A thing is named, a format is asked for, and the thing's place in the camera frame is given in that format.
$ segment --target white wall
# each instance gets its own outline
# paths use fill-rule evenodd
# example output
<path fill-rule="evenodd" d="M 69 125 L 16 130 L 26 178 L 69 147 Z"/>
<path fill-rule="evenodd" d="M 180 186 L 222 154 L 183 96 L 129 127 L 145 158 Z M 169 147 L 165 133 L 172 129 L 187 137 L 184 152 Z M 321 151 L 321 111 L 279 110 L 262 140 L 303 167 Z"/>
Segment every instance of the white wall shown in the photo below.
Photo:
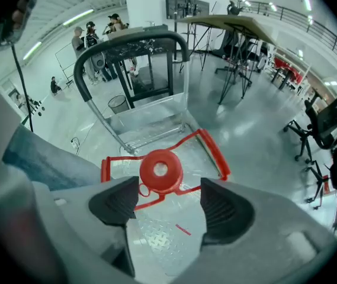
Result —
<path fill-rule="evenodd" d="M 73 29 L 76 26 L 81 26 L 84 30 L 85 24 L 88 21 L 93 21 L 96 24 L 99 37 L 106 25 L 110 22 L 108 16 L 115 13 L 114 10 L 110 12 L 102 12 L 100 14 L 94 14 L 92 16 L 87 16 L 85 19 L 81 20 L 77 24 L 74 24 L 71 28 L 68 28 L 65 32 L 57 35 L 49 44 L 40 47 L 40 50 L 31 59 L 31 61 L 22 68 L 25 85 L 28 94 L 35 100 L 43 100 L 50 91 L 51 77 L 55 76 L 57 81 L 60 81 L 63 85 L 66 82 L 66 78 L 62 69 L 60 68 L 59 62 L 55 57 L 60 49 L 62 49 L 67 44 L 71 43 L 73 37 Z M 123 22 L 129 21 L 129 16 L 127 9 L 117 10 L 117 14 L 120 15 Z M 23 93 L 21 80 L 17 71 L 13 71 L 9 76 L 4 79 L 10 79 L 14 84 L 19 93 Z"/>
<path fill-rule="evenodd" d="M 168 29 L 174 30 L 174 21 L 166 19 L 166 5 L 165 0 L 126 0 L 129 10 L 130 25 L 131 27 L 148 26 L 147 21 L 154 21 L 155 25 L 166 24 Z M 202 0 L 209 2 L 209 9 L 211 11 L 215 2 L 217 2 L 213 13 L 214 14 L 227 14 L 226 8 L 229 4 L 229 0 Z M 197 39 L 199 40 L 206 28 L 197 28 Z M 187 25 L 183 23 L 178 24 L 178 33 L 186 33 Z M 211 48 L 219 48 L 223 39 L 223 36 L 219 37 L 217 41 L 216 36 L 220 34 L 220 30 L 213 30 L 211 36 Z M 190 38 L 190 49 L 193 45 L 193 39 Z M 206 37 L 201 41 L 199 48 L 205 46 Z"/>
<path fill-rule="evenodd" d="M 272 30 L 277 30 L 279 32 L 277 40 L 284 48 L 292 49 L 292 42 L 297 43 L 293 47 L 298 46 L 298 43 L 302 43 L 301 45 L 304 45 L 303 47 L 309 53 L 309 56 L 304 55 L 305 61 L 312 63 L 314 68 L 318 67 L 316 71 L 321 78 L 326 76 L 337 77 L 337 55 L 316 37 L 277 19 L 249 13 L 244 13 L 244 15 L 253 17 L 264 27 L 271 27 Z"/>

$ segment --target cart handle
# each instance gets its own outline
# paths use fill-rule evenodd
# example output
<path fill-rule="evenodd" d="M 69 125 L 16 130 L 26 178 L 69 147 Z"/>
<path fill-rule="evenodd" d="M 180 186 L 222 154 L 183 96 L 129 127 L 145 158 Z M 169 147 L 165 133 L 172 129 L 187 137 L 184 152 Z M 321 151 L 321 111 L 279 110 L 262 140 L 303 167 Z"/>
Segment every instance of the cart handle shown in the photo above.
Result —
<path fill-rule="evenodd" d="M 190 54 L 188 51 L 188 46 L 183 37 L 173 31 L 162 31 L 162 30 L 150 30 L 150 31 L 141 31 L 139 33 L 127 34 L 123 36 L 119 36 L 115 39 L 108 40 L 99 44 L 92 46 L 90 49 L 85 50 L 80 56 L 79 59 L 75 63 L 75 67 L 73 69 L 73 79 L 78 87 L 78 90 L 81 94 L 81 97 L 84 99 L 84 102 L 88 102 L 92 99 L 91 93 L 83 79 L 82 68 L 84 63 L 93 55 L 100 53 L 102 51 L 106 51 L 112 49 L 113 47 L 117 47 L 123 44 L 127 44 L 130 42 L 137 42 L 142 40 L 150 40 L 150 39 L 161 39 L 161 38 L 170 38 L 179 43 L 182 54 L 182 61 L 187 62 L 190 60 Z"/>

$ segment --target cable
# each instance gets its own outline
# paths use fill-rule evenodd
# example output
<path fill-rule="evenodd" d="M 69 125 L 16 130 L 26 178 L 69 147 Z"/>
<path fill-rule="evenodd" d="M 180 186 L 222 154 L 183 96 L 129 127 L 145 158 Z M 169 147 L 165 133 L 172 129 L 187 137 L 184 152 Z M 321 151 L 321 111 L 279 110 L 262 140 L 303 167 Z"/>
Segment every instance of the cable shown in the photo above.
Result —
<path fill-rule="evenodd" d="M 20 64 L 18 62 L 17 55 L 15 53 L 14 44 L 12 44 L 12 53 L 13 53 L 13 58 L 14 58 L 15 65 L 16 65 L 17 70 L 18 70 L 18 74 L 19 74 L 20 79 L 21 79 L 22 88 L 24 90 L 24 95 L 25 95 L 25 100 L 26 100 L 26 106 L 27 106 L 27 112 L 28 112 L 28 122 L 30 123 L 30 130 L 32 132 L 34 132 L 33 121 L 31 120 L 31 108 L 30 108 L 30 103 L 28 101 L 27 91 L 26 91 L 26 87 L 25 87 L 24 75 L 22 74 L 21 66 L 20 66 Z"/>
<path fill-rule="evenodd" d="M 102 113 L 101 114 L 103 114 L 106 110 L 108 109 L 108 106 L 102 111 Z M 84 144 L 84 142 L 85 142 L 85 140 L 86 140 L 86 138 L 88 138 L 88 135 L 89 135 L 89 133 L 91 132 L 91 130 L 92 130 L 92 128 L 93 128 L 93 126 L 95 126 L 95 124 L 97 123 L 97 121 L 98 121 L 98 118 L 96 119 L 96 121 L 93 123 L 93 125 L 92 125 L 92 127 L 88 130 L 88 132 L 86 133 L 86 136 L 85 136 L 85 138 L 84 138 L 84 140 L 83 140 L 83 142 L 81 142 L 81 144 L 80 144 L 80 140 L 79 140 L 79 138 L 77 138 L 77 137 L 73 137 L 72 139 L 71 139 L 71 144 L 72 144 L 72 146 L 73 146 L 73 148 L 76 148 L 74 145 L 73 145 L 73 139 L 77 139 L 77 146 L 78 146 L 78 148 L 76 149 L 76 156 L 79 154 L 79 152 L 80 152 L 80 146 L 81 145 L 83 145 Z"/>

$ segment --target gray floor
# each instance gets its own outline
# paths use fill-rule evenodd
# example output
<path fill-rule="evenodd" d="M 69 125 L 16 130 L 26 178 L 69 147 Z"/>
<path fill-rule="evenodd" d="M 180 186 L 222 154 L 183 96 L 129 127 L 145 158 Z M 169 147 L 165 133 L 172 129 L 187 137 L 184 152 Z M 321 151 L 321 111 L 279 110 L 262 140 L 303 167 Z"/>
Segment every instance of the gray floor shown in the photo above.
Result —
<path fill-rule="evenodd" d="M 299 102 L 289 89 L 278 90 L 266 73 L 253 73 L 253 85 L 244 99 L 241 99 L 242 84 L 237 83 L 223 104 L 218 105 L 226 74 L 215 75 L 214 70 L 225 65 L 224 60 L 208 56 L 201 71 L 199 55 L 192 57 L 189 111 L 219 145 L 236 183 L 290 198 L 330 227 L 336 195 L 327 196 L 318 211 L 312 209 L 318 205 L 318 199 L 313 204 L 304 204 L 306 198 L 314 195 L 316 181 L 312 174 L 304 172 L 306 153 L 298 162 L 294 160 L 300 152 L 299 137 L 291 131 L 283 132 L 283 127 L 293 118 L 304 128 L 309 124 L 303 102 Z M 175 67 L 174 81 L 178 88 L 182 74 L 178 73 L 179 65 Z M 312 138 L 309 141 L 313 159 L 327 175 L 324 164 L 328 167 L 332 164 L 330 152 L 318 148 Z"/>
<path fill-rule="evenodd" d="M 232 171 L 232 182 L 287 197 L 330 229 L 335 214 L 337 194 L 332 192 L 324 197 L 322 207 L 317 211 L 312 207 L 318 204 L 318 199 L 313 204 L 305 204 L 304 200 L 313 196 L 315 192 L 316 181 L 311 173 L 303 171 L 306 167 L 304 162 L 306 155 L 298 162 L 294 160 L 294 156 L 300 151 L 299 137 L 291 131 L 283 132 L 283 127 L 293 118 L 296 118 L 302 127 L 306 127 L 309 120 L 303 112 L 303 103 L 299 102 L 298 97 L 288 89 L 279 91 L 270 83 L 267 74 L 261 73 L 253 74 L 252 87 L 243 100 L 240 99 L 241 84 L 237 83 L 227 94 L 223 105 L 218 105 L 225 73 L 215 75 L 214 70 L 217 67 L 223 67 L 226 62 L 209 56 L 204 71 L 201 71 L 199 59 L 199 55 L 193 56 L 190 64 L 188 107 L 199 125 L 209 131 L 220 147 Z M 166 60 L 163 56 L 154 57 L 152 63 L 154 72 L 166 76 Z M 182 91 L 183 77 L 184 74 L 179 73 L 179 64 L 176 64 L 175 92 Z M 89 83 L 88 89 L 103 116 L 113 115 L 107 104 L 114 96 L 123 94 L 119 80 L 97 85 Z M 147 101 L 151 101 L 151 98 L 142 100 L 136 105 Z M 75 85 L 64 89 L 56 96 L 48 97 L 43 105 L 46 106 L 43 116 L 33 117 L 33 121 L 35 120 L 34 131 L 45 140 L 61 149 L 75 153 L 76 150 L 71 146 L 70 140 L 77 137 L 81 144 L 78 155 L 99 167 L 101 160 L 107 156 L 120 155 L 120 145 L 84 103 Z M 327 174 L 327 168 L 323 164 L 331 165 L 330 153 L 320 150 L 313 139 L 309 141 L 313 158 L 317 159 L 321 170 Z M 204 168 L 192 159 L 194 155 L 190 154 L 190 156 L 191 163 L 204 171 Z M 125 164 L 125 167 L 128 175 L 139 175 L 129 173 L 134 169 L 131 165 L 129 167 Z M 195 203 L 198 204 L 198 192 L 190 193 L 188 196 L 197 197 Z M 130 219 L 127 224 L 127 238 L 136 269 L 136 279 L 141 283 L 170 282 L 175 278 L 174 271 L 177 270 L 177 268 L 174 271 L 171 270 L 173 268 L 171 262 L 178 262 L 177 260 L 181 259 L 183 265 L 180 267 L 184 268 L 196 258 L 200 249 L 201 230 L 206 229 L 205 227 L 194 229 L 190 224 L 201 225 L 200 221 L 204 220 L 203 212 L 199 207 L 195 209 L 195 206 L 190 206 L 195 211 L 186 208 L 179 214 L 180 209 L 185 207 L 183 205 L 187 198 L 184 196 L 177 198 L 179 199 L 169 198 L 158 204 L 159 207 L 157 205 L 138 211 L 137 219 Z M 139 214 L 145 214 L 150 219 L 142 218 Z M 141 225 L 143 220 L 149 220 L 150 225 L 159 225 L 154 227 L 159 230 L 148 231 L 153 234 L 146 234 L 145 225 Z M 174 224 L 180 224 L 189 232 L 200 235 L 193 234 L 191 241 L 187 241 L 185 238 L 188 237 Z M 167 252 L 164 250 L 167 247 L 176 251 L 174 260 L 171 253 L 168 256 L 165 255 Z"/>
<path fill-rule="evenodd" d="M 166 76 L 164 56 L 152 60 L 154 72 Z M 199 55 L 191 58 L 189 111 L 213 136 L 232 171 L 233 180 L 245 186 L 273 192 L 285 196 L 302 207 L 321 224 L 331 228 L 337 195 L 324 197 L 321 209 L 312 209 L 318 204 L 305 204 L 304 200 L 315 192 L 315 178 L 304 172 L 306 154 L 295 162 L 294 156 L 300 152 L 300 140 L 293 132 L 283 132 L 283 127 L 296 118 L 302 127 L 309 123 L 303 112 L 303 103 L 288 89 L 279 91 L 270 83 L 266 73 L 252 75 L 252 87 L 241 100 L 242 86 L 234 85 L 218 105 L 225 73 L 214 74 L 217 67 L 226 61 L 208 56 L 201 71 Z M 175 92 L 182 90 L 183 73 L 180 64 L 174 65 Z M 113 113 L 107 102 L 114 96 L 123 94 L 118 80 L 98 85 L 88 85 L 94 102 L 105 117 Z M 75 152 L 69 140 L 77 137 L 81 147 L 79 156 L 96 165 L 107 156 L 119 156 L 120 146 L 108 131 L 97 121 L 94 114 L 83 102 L 76 86 L 65 89 L 49 102 L 50 114 L 33 118 L 36 132 L 52 144 Z M 147 99 L 136 105 L 146 103 Z M 313 158 L 317 159 L 324 174 L 332 164 L 330 153 L 317 147 L 311 138 Z"/>

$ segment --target table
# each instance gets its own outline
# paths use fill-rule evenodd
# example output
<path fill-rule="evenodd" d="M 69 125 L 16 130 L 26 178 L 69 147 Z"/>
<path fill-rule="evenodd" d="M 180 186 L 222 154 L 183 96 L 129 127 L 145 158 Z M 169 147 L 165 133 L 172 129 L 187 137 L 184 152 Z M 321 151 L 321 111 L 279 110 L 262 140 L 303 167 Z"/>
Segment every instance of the table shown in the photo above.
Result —
<path fill-rule="evenodd" d="M 274 83 L 277 76 L 281 76 L 283 78 L 283 81 L 281 82 L 279 89 L 282 90 L 284 88 L 284 85 L 287 83 L 287 81 L 292 77 L 293 72 L 291 70 L 288 70 L 287 74 L 284 75 L 281 73 L 281 67 L 279 67 L 274 75 L 274 77 L 271 80 L 271 83 Z"/>
<path fill-rule="evenodd" d="M 246 41 L 247 39 L 253 38 L 256 40 L 262 40 L 264 42 L 276 46 L 275 41 L 271 38 L 271 36 L 264 30 L 263 27 L 260 26 L 260 24 L 255 19 L 251 17 L 236 16 L 236 15 L 208 15 L 208 16 L 183 18 L 178 20 L 178 22 L 183 22 L 187 24 L 198 24 L 208 28 L 219 28 L 221 30 L 226 30 L 231 33 L 240 33 L 242 36 L 245 37 Z M 231 58 L 230 58 L 229 68 L 227 69 L 227 75 L 224 80 L 223 90 L 221 93 L 219 104 L 222 103 L 226 94 L 230 90 L 231 86 L 236 83 L 236 78 L 238 76 L 242 78 L 242 99 L 244 98 L 248 87 L 251 86 L 250 78 L 252 71 L 250 72 L 249 77 L 247 77 L 247 67 L 246 67 L 248 55 L 242 52 L 241 46 L 239 46 L 236 55 L 237 58 L 236 60 L 234 60 L 235 66 L 232 68 L 230 67 L 231 65 Z"/>
<path fill-rule="evenodd" d="M 67 85 L 68 88 L 71 84 L 73 84 L 73 80 L 69 80 L 68 82 L 66 82 L 66 85 Z"/>

